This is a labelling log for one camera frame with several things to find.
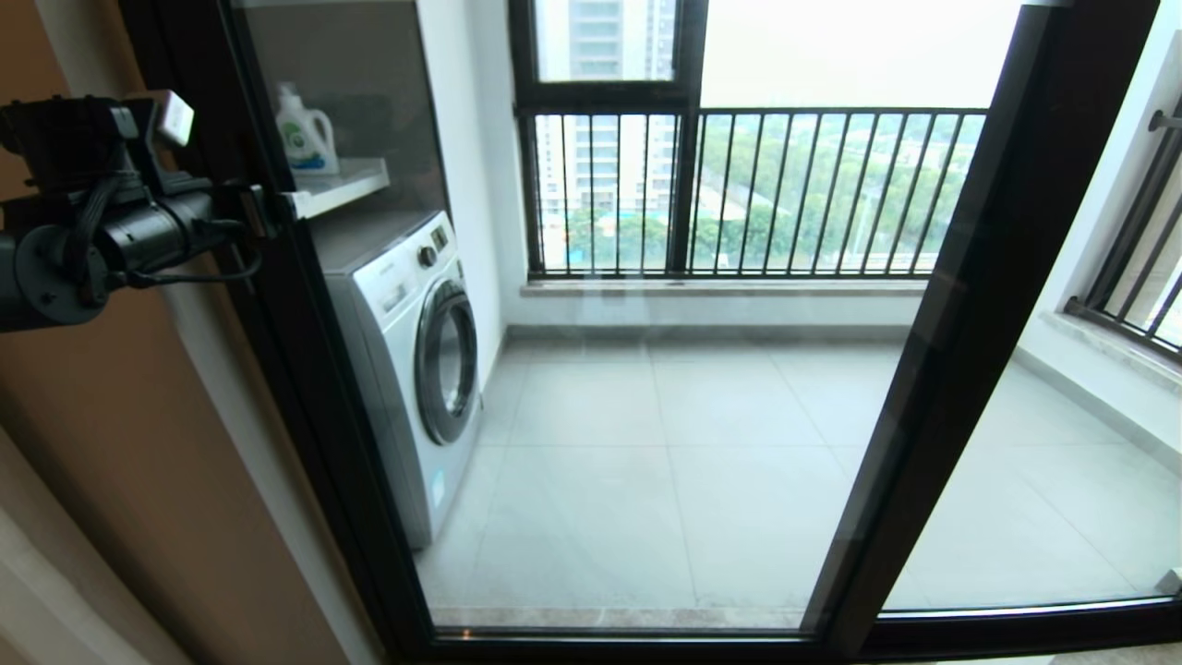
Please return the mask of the white wall shelf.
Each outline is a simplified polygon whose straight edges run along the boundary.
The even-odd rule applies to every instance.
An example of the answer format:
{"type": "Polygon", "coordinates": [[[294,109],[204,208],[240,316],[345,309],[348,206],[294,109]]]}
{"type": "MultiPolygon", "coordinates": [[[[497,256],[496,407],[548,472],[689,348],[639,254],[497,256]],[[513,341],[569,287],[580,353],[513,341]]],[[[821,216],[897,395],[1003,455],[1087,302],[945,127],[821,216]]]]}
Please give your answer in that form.
{"type": "Polygon", "coordinates": [[[379,157],[345,157],[337,175],[297,175],[296,190],[282,193],[296,219],[316,219],[343,206],[366,198],[390,185],[387,161],[379,157]]]}

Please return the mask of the distant high-rise building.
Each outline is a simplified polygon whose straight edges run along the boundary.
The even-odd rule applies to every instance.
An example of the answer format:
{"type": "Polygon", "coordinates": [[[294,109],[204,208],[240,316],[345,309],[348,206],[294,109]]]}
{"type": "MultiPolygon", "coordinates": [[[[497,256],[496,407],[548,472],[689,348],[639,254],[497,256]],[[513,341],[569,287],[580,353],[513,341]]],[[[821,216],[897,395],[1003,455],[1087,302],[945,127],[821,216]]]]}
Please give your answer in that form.
{"type": "MultiPolygon", "coordinates": [[[[669,80],[680,0],[535,0],[543,82],[669,80]]],[[[638,215],[673,190],[675,116],[535,117],[544,219],[638,215]]]]}

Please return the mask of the black window frame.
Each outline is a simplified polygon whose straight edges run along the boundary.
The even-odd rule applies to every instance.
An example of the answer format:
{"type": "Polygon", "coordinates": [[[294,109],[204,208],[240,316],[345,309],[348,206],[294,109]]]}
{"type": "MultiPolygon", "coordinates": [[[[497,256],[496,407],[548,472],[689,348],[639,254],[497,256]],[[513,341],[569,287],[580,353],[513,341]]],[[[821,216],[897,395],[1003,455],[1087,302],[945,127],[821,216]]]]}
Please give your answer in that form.
{"type": "Polygon", "coordinates": [[[508,34],[526,198],[527,278],[680,278],[691,270],[694,185],[704,143],[700,107],[708,0],[680,0],[674,76],[669,80],[543,82],[535,0],[508,0],[508,34]],[[535,117],[675,116],[678,138],[673,190],[652,211],[604,214],[591,208],[544,219],[539,207],[535,117]]]}

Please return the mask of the long stone window sill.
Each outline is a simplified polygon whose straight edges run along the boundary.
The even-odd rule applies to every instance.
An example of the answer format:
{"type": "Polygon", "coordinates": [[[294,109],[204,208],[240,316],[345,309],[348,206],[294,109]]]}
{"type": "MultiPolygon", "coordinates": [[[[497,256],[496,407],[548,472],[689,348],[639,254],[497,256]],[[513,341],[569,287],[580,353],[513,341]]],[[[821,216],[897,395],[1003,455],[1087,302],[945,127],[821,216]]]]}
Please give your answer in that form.
{"type": "Polygon", "coordinates": [[[641,276],[532,279],[524,298],[541,296],[921,296],[927,279],[647,279],[641,276]]]}

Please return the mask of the silver front-loading washing machine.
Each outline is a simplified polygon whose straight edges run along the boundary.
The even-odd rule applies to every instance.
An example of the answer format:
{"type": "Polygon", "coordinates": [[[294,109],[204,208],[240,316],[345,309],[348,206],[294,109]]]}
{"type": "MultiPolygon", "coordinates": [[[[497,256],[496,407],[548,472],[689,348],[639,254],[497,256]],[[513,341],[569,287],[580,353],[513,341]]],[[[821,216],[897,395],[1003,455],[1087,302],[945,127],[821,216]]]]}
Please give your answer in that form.
{"type": "Polygon", "coordinates": [[[405,539],[426,549],[480,429],[476,314],[452,219],[356,213],[312,237],[405,539]]]}

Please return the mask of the long black metal window railing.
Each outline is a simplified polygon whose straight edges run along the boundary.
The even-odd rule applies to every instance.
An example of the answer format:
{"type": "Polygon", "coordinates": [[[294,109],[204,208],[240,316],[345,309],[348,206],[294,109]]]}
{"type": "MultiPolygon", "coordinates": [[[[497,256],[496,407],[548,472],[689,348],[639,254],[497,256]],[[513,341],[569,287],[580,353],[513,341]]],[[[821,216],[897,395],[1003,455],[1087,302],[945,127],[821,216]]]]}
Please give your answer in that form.
{"type": "Polygon", "coordinates": [[[532,115],[532,281],[924,281],[986,113],[532,115]]]}

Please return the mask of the white detergent bottle green label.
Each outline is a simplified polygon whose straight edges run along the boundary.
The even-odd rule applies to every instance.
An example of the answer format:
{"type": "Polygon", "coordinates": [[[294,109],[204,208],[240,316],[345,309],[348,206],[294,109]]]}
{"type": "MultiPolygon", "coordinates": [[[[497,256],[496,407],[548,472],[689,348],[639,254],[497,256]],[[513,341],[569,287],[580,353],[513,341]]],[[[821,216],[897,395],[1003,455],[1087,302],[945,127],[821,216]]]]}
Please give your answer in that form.
{"type": "Polygon", "coordinates": [[[324,111],[304,105],[296,84],[277,84],[275,122],[284,159],[294,176],[337,176],[340,163],[331,120],[324,111]]]}

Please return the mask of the short black metal window railing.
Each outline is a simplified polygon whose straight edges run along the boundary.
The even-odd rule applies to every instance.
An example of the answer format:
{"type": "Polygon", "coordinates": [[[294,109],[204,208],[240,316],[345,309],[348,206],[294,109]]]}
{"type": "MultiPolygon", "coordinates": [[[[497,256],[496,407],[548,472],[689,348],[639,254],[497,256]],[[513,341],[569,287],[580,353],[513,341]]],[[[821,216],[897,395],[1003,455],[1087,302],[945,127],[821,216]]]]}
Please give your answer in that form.
{"type": "Polygon", "coordinates": [[[1147,130],[1152,159],[1097,278],[1065,311],[1182,367],[1182,96],[1147,130]]]}

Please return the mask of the short stone window sill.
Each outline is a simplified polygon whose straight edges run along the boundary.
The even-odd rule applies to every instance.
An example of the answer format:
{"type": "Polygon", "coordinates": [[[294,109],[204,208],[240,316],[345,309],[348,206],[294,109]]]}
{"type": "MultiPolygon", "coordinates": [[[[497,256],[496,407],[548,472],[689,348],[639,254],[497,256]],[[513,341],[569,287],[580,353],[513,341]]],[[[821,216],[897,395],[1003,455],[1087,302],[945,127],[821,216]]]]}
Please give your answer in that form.
{"type": "Polygon", "coordinates": [[[1061,335],[1087,345],[1100,356],[1121,363],[1122,366],[1157,384],[1158,387],[1164,387],[1174,395],[1182,395],[1182,361],[1168,357],[1165,352],[1148,348],[1135,338],[1123,335],[1119,330],[1109,330],[1064,312],[1043,312],[1037,315],[1037,320],[1047,324],[1061,335]]]}

